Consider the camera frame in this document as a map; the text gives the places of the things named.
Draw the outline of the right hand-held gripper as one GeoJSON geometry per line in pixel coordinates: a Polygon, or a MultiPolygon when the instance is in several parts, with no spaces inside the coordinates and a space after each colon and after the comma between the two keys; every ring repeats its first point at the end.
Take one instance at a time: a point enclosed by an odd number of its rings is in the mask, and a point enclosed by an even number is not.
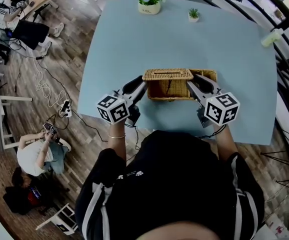
{"type": "Polygon", "coordinates": [[[240,102],[231,92],[218,94],[220,87],[214,80],[203,75],[194,74],[193,82],[191,80],[187,81],[186,86],[191,96],[198,102],[201,101],[202,93],[213,94],[205,99],[201,108],[197,111],[203,128],[211,124],[221,127],[236,119],[240,102]]]}

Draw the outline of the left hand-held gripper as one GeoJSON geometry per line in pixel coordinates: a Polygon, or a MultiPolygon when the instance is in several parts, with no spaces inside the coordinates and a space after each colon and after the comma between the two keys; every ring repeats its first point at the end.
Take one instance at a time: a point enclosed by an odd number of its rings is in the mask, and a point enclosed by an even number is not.
{"type": "Polygon", "coordinates": [[[125,120],[129,126],[134,126],[141,113],[137,106],[147,91],[147,83],[140,75],[128,82],[118,91],[105,94],[96,104],[100,118],[111,125],[125,120]]]}

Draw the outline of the wicker tissue box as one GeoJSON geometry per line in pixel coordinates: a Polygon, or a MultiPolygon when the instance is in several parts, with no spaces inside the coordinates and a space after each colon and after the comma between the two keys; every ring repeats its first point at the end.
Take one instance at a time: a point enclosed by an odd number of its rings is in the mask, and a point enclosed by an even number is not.
{"type": "Polygon", "coordinates": [[[193,100],[186,82],[195,75],[217,81],[217,73],[211,69],[155,68],[142,76],[147,84],[147,96],[153,101],[193,100]]]}

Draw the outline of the person's left forearm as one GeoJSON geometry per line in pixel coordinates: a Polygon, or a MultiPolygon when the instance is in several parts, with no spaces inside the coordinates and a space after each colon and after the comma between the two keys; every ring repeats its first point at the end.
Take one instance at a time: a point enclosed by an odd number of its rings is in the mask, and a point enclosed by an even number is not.
{"type": "Polygon", "coordinates": [[[125,120],[110,125],[107,146],[113,149],[125,162],[127,161],[125,120]]]}

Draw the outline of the person's right forearm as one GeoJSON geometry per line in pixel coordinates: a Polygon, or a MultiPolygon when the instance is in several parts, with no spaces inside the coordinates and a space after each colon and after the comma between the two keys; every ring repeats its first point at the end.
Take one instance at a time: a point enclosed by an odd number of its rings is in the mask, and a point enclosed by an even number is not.
{"type": "Polygon", "coordinates": [[[227,161],[231,155],[238,152],[237,146],[228,126],[225,126],[225,128],[215,137],[220,160],[227,161]]]}

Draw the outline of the small white potted plant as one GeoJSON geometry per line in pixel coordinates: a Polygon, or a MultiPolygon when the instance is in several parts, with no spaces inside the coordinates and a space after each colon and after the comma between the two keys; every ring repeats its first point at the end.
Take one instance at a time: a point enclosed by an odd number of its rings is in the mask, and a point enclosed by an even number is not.
{"type": "Polygon", "coordinates": [[[195,23],[199,20],[200,13],[197,8],[190,8],[188,10],[188,20],[189,22],[195,23]]]}

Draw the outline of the white power strip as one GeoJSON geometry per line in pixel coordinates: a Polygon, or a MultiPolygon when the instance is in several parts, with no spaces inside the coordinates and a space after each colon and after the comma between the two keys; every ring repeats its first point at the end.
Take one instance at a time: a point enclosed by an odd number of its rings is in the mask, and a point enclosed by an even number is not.
{"type": "Polygon", "coordinates": [[[61,112],[61,107],[63,104],[60,105],[60,108],[59,108],[59,111],[58,111],[58,115],[61,117],[61,118],[70,118],[72,116],[72,107],[71,107],[71,104],[72,102],[70,101],[70,107],[69,109],[66,110],[66,112],[61,112]]]}

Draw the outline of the large white flower pot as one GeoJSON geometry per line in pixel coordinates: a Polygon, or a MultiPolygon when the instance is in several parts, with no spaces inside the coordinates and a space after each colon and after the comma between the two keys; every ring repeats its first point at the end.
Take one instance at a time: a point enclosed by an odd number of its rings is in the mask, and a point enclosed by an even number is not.
{"type": "Polygon", "coordinates": [[[138,0],[138,10],[142,14],[156,15],[161,10],[161,3],[166,0],[138,0]]]}

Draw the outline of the pale green bottle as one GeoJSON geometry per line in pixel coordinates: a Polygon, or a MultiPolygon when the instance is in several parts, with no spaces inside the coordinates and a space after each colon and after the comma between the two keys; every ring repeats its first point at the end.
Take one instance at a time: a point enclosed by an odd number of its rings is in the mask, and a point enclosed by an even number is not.
{"type": "Polygon", "coordinates": [[[269,47],[274,42],[280,40],[283,34],[284,30],[282,28],[275,28],[261,40],[261,45],[263,47],[269,47]]]}

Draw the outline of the person's black shirt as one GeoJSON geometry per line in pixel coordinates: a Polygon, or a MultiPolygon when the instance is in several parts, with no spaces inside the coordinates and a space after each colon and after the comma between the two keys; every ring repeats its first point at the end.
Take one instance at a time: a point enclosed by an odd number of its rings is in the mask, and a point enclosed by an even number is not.
{"type": "Polygon", "coordinates": [[[264,194],[243,157],[221,161],[188,133],[156,130],[131,163],[99,153],[75,204],[85,240],[136,240],[158,227],[191,222],[221,240],[251,240],[264,218],[264,194]]]}

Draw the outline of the white step stool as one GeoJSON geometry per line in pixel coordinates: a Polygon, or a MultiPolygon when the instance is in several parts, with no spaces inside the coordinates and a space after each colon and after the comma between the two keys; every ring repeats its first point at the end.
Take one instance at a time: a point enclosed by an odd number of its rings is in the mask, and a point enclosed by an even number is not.
{"type": "Polygon", "coordinates": [[[46,226],[48,223],[54,224],[62,233],[70,236],[76,232],[78,225],[75,220],[75,211],[69,203],[64,205],[52,217],[38,225],[35,230],[38,231],[46,226]]]}

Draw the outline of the black bag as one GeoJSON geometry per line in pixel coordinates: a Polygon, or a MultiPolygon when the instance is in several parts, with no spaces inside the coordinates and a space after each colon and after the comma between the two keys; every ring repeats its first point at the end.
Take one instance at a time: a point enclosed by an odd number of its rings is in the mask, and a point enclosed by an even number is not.
{"type": "Polygon", "coordinates": [[[43,216],[51,208],[53,198],[48,187],[37,177],[25,173],[21,167],[16,167],[11,177],[12,186],[5,188],[3,200],[12,213],[26,215],[32,209],[43,216]]]}

